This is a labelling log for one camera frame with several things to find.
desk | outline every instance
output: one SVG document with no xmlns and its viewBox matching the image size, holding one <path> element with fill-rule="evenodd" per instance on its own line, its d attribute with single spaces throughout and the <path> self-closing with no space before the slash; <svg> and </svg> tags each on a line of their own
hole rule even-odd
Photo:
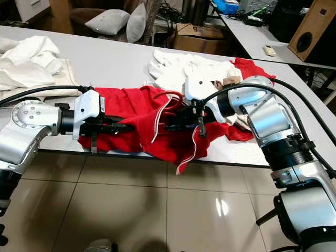
<svg viewBox="0 0 336 252">
<path fill-rule="evenodd" d="M 24 39 L 33 35 L 48 36 L 60 49 L 61 56 L 70 59 L 77 83 L 95 87 L 138 88 L 147 80 L 151 80 L 147 64 L 150 60 L 154 60 L 152 55 L 155 49 L 170 53 L 186 53 L 172 49 L 6 26 L 0 26 L 0 34 L 11 39 Z M 217 55 L 198 55 L 212 60 L 233 59 Z M 258 60 L 254 60 L 254 62 L 264 68 L 267 73 L 276 75 L 277 78 L 292 84 L 300 90 L 315 106 L 315 109 L 326 121 L 330 129 L 336 132 L 336 117 L 288 65 Z M 336 159 L 334 158 L 336 149 L 313 115 L 293 93 L 280 85 L 277 85 L 276 88 L 292 101 L 302 116 L 307 133 L 317 145 L 318 151 L 331 165 L 336 167 Z M 73 97 L 69 97 L 49 100 L 48 103 L 69 102 L 73 108 L 73 100 Z M 9 109 L 0 110 L 0 128 L 8 122 L 9 113 Z M 88 154 L 77 141 L 72 140 L 70 135 L 46 137 L 42 140 L 40 148 L 44 151 Z M 145 153 L 129 154 L 117 151 L 111 151 L 107 155 L 151 158 Z M 254 140 L 229 142 L 226 137 L 213 141 L 208 149 L 208 156 L 199 159 L 198 162 L 254 167 L 268 165 L 261 149 Z"/>
<path fill-rule="evenodd" d="M 336 67 L 302 61 L 287 47 L 288 43 L 279 42 L 266 26 L 245 25 L 243 21 L 228 19 L 225 15 L 217 13 L 251 59 L 336 70 Z M 265 45 L 272 46 L 277 55 L 274 57 L 268 56 L 263 49 Z"/>
</svg>

blue object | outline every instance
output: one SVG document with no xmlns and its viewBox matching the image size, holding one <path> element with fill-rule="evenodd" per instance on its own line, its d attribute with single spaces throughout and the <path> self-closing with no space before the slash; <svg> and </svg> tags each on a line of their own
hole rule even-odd
<svg viewBox="0 0 336 252">
<path fill-rule="evenodd" d="M 238 11 L 238 4 L 227 3 L 225 0 L 214 0 L 217 5 L 217 9 L 227 15 L 227 14 L 235 14 Z"/>
</svg>

white pillow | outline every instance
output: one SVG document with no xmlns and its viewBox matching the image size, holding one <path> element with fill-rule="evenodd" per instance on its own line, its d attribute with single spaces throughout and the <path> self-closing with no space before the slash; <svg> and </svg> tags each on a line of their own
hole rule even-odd
<svg viewBox="0 0 336 252">
<path fill-rule="evenodd" d="M 127 22 L 126 35 L 129 43 L 137 42 L 146 28 L 145 4 L 140 4 L 131 14 Z"/>
<path fill-rule="evenodd" d="M 108 9 L 93 19 L 87 21 L 85 25 L 96 33 L 105 35 L 115 35 L 127 24 L 130 14 L 121 9 Z"/>
</svg>

black cable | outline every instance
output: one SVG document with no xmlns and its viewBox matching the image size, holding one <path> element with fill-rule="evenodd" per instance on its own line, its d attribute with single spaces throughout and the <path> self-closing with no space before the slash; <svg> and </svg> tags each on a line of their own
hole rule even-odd
<svg viewBox="0 0 336 252">
<path fill-rule="evenodd" d="M 243 21 L 247 16 L 251 15 L 252 12 L 246 12 L 245 10 L 237 11 L 235 14 L 226 15 L 227 19 Z"/>
<path fill-rule="evenodd" d="M 192 24 L 187 24 L 187 25 L 183 26 L 182 28 L 180 28 L 180 29 L 177 31 L 177 33 L 179 33 L 179 32 L 182 31 L 184 28 L 186 28 L 187 26 L 190 26 L 190 25 L 192 25 Z"/>
<path fill-rule="evenodd" d="M 158 14 L 162 16 L 168 25 L 169 29 L 169 20 L 172 23 L 185 23 L 185 17 L 179 12 L 177 9 L 172 8 L 166 0 L 160 5 Z"/>
<path fill-rule="evenodd" d="M 273 78 L 269 78 L 269 79 L 271 81 L 274 81 L 274 82 L 275 82 L 275 80 L 279 81 L 279 80 L 273 79 Z M 306 141 L 309 141 L 309 137 L 307 135 L 307 132 L 306 132 L 306 130 L 303 126 L 303 123 L 300 119 L 300 116 L 299 116 L 298 112 L 296 111 L 296 109 L 294 108 L 293 104 L 282 93 L 280 93 L 278 90 L 276 90 L 274 88 L 264 86 L 264 85 L 260 85 L 260 84 L 248 84 L 248 83 L 228 85 L 228 86 L 224 86 L 222 90 L 217 91 L 217 92 L 213 93 L 212 95 L 208 96 L 207 98 L 205 98 L 204 100 L 202 100 L 202 103 L 203 103 L 203 105 L 205 105 L 208 101 L 210 101 L 211 99 L 215 98 L 216 96 L 218 96 L 219 94 L 221 94 L 223 92 L 230 91 L 230 90 L 236 89 L 236 88 L 247 88 L 247 87 L 264 89 L 264 90 L 270 91 L 270 92 L 274 93 L 275 95 L 277 95 L 278 97 L 280 97 L 287 104 L 287 106 L 290 108 L 290 110 L 292 111 L 292 113 L 294 115 L 294 118 L 296 119 L 296 122 L 298 124 L 298 127 L 301 131 L 303 139 L 306 140 Z M 323 166 L 331 173 L 332 177 L 336 178 L 336 171 L 325 161 L 325 159 L 322 158 L 322 156 L 317 152 L 317 150 L 312 148 L 311 152 L 323 164 Z"/>
<path fill-rule="evenodd" d="M 294 250 L 294 252 L 300 252 L 300 246 L 286 246 L 286 247 L 274 249 L 270 252 L 286 252 L 289 250 Z"/>
<path fill-rule="evenodd" d="M 37 92 L 42 92 L 42 91 L 46 91 L 46 90 L 54 90 L 54 89 L 78 89 L 79 91 L 81 91 L 81 89 L 85 89 L 88 87 L 83 87 L 83 86 L 50 86 L 50 87 L 43 87 L 43 88 L 35 88 L 35 89 L 31 89 L 28 91 L 24 91 L 21 93 L 17 93 L 13 96 L 7 97 L 3 100 L 0 101 L 0 106 L 10 102 L 10 101 L 14 101 L 20 97 L 29 95 L 31 93 L 37 93 Z"/>
<path fill-rule="evenodd" d="M 264 85 L 260 85 L 260 84 L 248 84 L 248 83 L 243 83 L 243 84 L 236 84 L 236 85 L 228 85 L 228 86 L 224 86 L 222 90 L 217 91 L 215 93 L 213 93 L 212 95 L 208 96 L 207 98 L 205 98 L 204 100 L 202 100 L 202 103 L 205 105 L 208 101 L 210 101 L 211 99 L 215 98 L 216 96 L 218 96 L 219 94 L 226 92 L 226 91 L 230 91 L 232 89 L 236 89 L 236 88 L 260 88 L 260 89 L 264 89 L 267 91 L 270 91 L 272 93 L 274 93 L 275 95 L 277 95 L 278 97 L 280 97 L 290 108 L 290 110 L 292 111 L 295 119 L 297 120 L 298 123 L 298 127 L 302 133 L 302 136 L 305 140 L 309 140 L 308 135 L 306 133 L 305 128 L 303 127 L 303 123 L 299 117 L 298 112 L 296 111 L 296 109 L 294 108 L 293 104 L 282 94 L 280 93 L 278 90 L 268 87 L 268 86 L 264 86 Z"/>
<path fill-rule="evenodd" d="M 276 82 L 276 83 L 278 83 L 278 84 L 280 84 L 280 85 L 288 88 L 293 93 L 295 93 L 298 97 L 300 97 L 300 99 L 305 103 L 305 105 L 308 107 L 308 109 L 314 115 L 314 117 L 316 118 L 316 120 L 320 123 L 320 125 L 322 126 L 323 130 L 326 132 L 326 134 L 328 135 L 328 137 L 330 138 L 330 140 L 332 141 L 332 143 L 336 146 L 336 137 L 331 132 L 331 130 L 329 129 L 329 127 L 326 125 L 326 123 L 323 121 L 323 119 L 320 117 L 320 115 L 315 110 L 315 108 L 313 107 L 313 105 L 307 100 L 307 98 L 304 97 L 304 95 L 301 94 L 301 92 L 299 92 L 296 88 L 294 88 L 290 84 L 288 84 L 288 83 L 286 83 L 286 82 L 284 82 L 282 80 L 275 79 L 275 78 L 269 78 L 269 79 L 271 81 L 273 81 L 273 82 Z"/>
</svg>

white stripe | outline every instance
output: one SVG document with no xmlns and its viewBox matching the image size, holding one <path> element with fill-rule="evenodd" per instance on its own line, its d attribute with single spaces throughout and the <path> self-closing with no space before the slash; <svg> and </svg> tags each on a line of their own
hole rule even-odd
<svg viewBox="0 0 336 252">
<path fill-rule="evenodd" d="M 183 160 L 182 163 L 178 165 L 178 167 L 176 169 L 176 174 L 177 175 L 180 174 L 180 166 L 183 165 L 183 164 L 185 164 L 185 163 L 187 163 L 187 162 L 189 162 L 189 161 L 191 161 L 195 157 L 195 155 L 196 155 L 196 148 L 197 148 L 197 146 L 196 146 L 196 143 L 195 143 L 194 135 L 196 133 L 197 127 L 198 126 L 196 126 L 196 128 L 194 129 L 193 136 L 192 136 L 192 139 L 193 139 L 193 142 L 194 142 L 194 154 L 191 155 L 190 157 L 188 157 L 187 159 Z"/>
<path fill-rule="evenodd" d="M 170 97 L 170 98 L 169 98 L 169 101 L 168 101 L 165 105 L 163 105 L 163 106 L 159 109 L 158 113 L 156 114 L 155 121 L 154 121 L 154 137 L 153 137 L 151 143 L 154 143 L 155 138 L 157 137 L 157 134 L 158 134 L 158 132 L 159 132 L 159 131 L 158 131 L 158 128 L 159 128 L 159 121 L 160 121 L 160 117 L 161 117 L 162 110 L 169 104 L 169 102 L 170 102 L 171 100 L 172 100 L 172 98 Z"/>
</svg>

